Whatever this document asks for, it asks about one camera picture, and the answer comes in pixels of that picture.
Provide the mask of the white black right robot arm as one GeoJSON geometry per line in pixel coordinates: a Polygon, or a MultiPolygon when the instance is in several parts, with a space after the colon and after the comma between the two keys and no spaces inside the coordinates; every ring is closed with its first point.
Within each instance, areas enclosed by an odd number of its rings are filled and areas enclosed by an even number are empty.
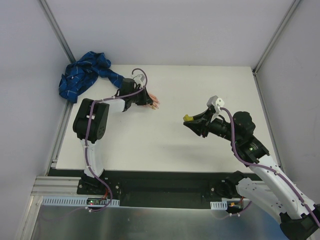
{"type": "Polygon", "coordinates": [[[289,240],[306,240],[320,228],[320,206],[307,197],[284,174],[267,148],[254,136],[256,128],[246,111],[229,113],[230,121],[214,118],[215,109],[183,118],[184,126],[203,138],[208,134],[230,141],[239,162],[254,172],[269,188],[257,186],[240,171],[226,178],[227,198],[238,195],[267,212],[289,240]]]}

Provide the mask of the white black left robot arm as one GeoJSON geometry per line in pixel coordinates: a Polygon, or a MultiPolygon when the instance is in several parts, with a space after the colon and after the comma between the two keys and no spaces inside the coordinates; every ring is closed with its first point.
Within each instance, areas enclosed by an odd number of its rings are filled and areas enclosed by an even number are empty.
{"type": "Polygon", "coordinates": [[[73,122],[73,132],[80,140],[85,168],[80,185],[89,188],[94,194],[102,194],[106,183],[101,176],[104,173],[102,158],[98,155],[98,141],[105,135],[108,117],[114,113],[127,111],[133,104],[137,106],[152,105],[153,99],[146,90],[145,75],[124,78],[115,96],[102,101],[89,98],[82,100],[73,122]]]}

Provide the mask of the yellow nail polish bottle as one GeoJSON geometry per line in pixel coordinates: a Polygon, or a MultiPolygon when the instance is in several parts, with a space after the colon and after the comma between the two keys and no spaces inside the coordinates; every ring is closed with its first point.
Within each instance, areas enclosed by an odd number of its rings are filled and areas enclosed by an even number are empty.
{"type": "Polygon", "coordinates": [[[191,122],[194,120],[194,117],[193,116],[189,116],[188,114],[186,114],[184,117],[183,117],[183,121],[184,122],[191,122]]]}

